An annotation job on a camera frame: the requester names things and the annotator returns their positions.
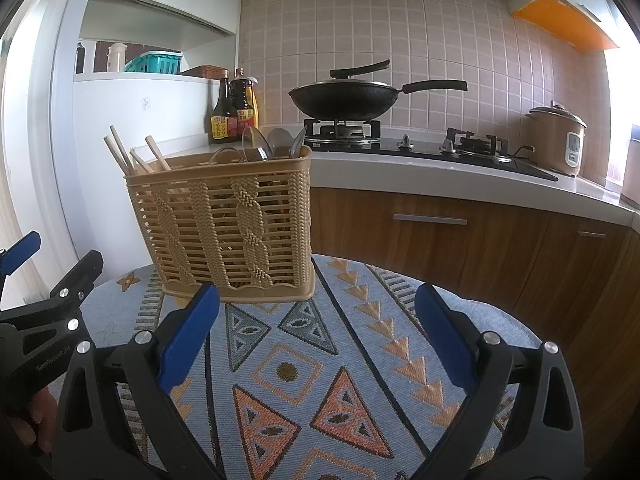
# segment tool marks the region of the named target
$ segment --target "woven plastic basket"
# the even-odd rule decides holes
[[[310,154],[303,146],[300,158],[209,166],[203,153],[126,177],[162,290],[190,298],[213,282],[222,301],[310,298]]]

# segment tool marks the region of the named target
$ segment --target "wooden chopstick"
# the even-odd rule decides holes
[[[142,158],[136,153],[136,150],[131,148],[129,150],[129,153],[131,154],[133,159],[140,165],[140,168],[145,170],[147,173],[153,173],[154,172],[154,169],[150,165],[148,165],[144,160],[142,160]]]
[[[122,170],[122,172],[126,176],[132,175],[133,173],[129,171],[129,167],[126,165],[126,163],[124,162],[124,160],[120,156],[120,153],[118,152],[118,149],[116,148],[116,146],[114,145],[113,141],[111,140],[111,137],[110,136],[105,136],[103,138],[104,138],[104,142],[107,143],[107,147],[108,147],[109,151],[111,152],[111,155],[113,155],[113,158],[116,159],[116,162],[118,163],[118,166],[120,166],[120,169]]]
[[[123,158],[125,164],[127,165],[127,168],[129,168],[129,173],[130,174],[134,174],[135,171],[133,169],[133,164],[131,163],[129,155],[127,155],[127,150],[125,150],[124,146],[122,145],[122,141],[120,140],[120,136],[118,135],[118,133],[116,131],[116,127],[113,126],[113,124],[112,124],[111,126],[109,126],[109,128],[111,130],[111,134],[113,135],[113,138],[116,141],[116,144],[118,145],[118,149],[120,150],[120,153],[122,154],[122,158]]]
[[[171,171],[171,166],[169,166],[169,164],[165,160],[164,156],[162,156],[162,152],[160,151],[160,148],[158,148],[158,145],[154,141],[154,138],[152,136],[146,136],[145,137],[145,141],[146,141],[146,144],[149,146],[149,149],[156,156],[156,158],[160,161],[160,165],[162,166],[162,168],[165,171]]]

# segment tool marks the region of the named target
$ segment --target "tiled wall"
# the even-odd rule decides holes
[[[242,0],[239,59],[260,80],[261,123],[297,124],[288,92],[348,68],[391,58],[368,78],[399,88],[455,78],[469,92],[400,94],[383,124],[420,132],[448,126],[527,141],[534,106],[555,100],[590,126],[586,176],[601,180],[609,151],[604,55],[582,56],[540,28],[512,18],[501,0]]]

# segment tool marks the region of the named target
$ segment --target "wok handle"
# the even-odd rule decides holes
[[[457,79],[431,79],[428,81],[416,81],[415,83],[409,83],[402,87],[402,92],[405,94],[411,94],[412,92],[419,92],[420,90],[462,90],[467,91],[466,81],[458,81]]]
[[[389,68],[390,64],[391,60],[387,59],[386,61],[380,61],[379,63],[374,63],[373,65],[357,66],[355,68],[334,68],[332,70],[329,70],[329,76],[335,79],[348,79],[352,75],[370,74],[371,72],[384,70],[385,68]]]

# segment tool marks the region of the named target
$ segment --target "blue gripper pad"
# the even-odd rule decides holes
[[[31,231],[0,256],[0,274],[10,276],[40,248],[40,235]]]
[[[476,389],[476,354],[470,344],[480,335],[476,327],[465,314],[451,311],[433,286],[427,283],[418,287],[415,293],[415,313],[451,382],[463,388],[467,395],[471,394]],[[466,329],[467,338],[456,328],[450,318],[452,314],[460,328]]]
[[[215,286],[200,287],[189,302],[187,315],[162,352],[158,386],[167,395],[187,378],[198,352],[220,310],[220,296]]]

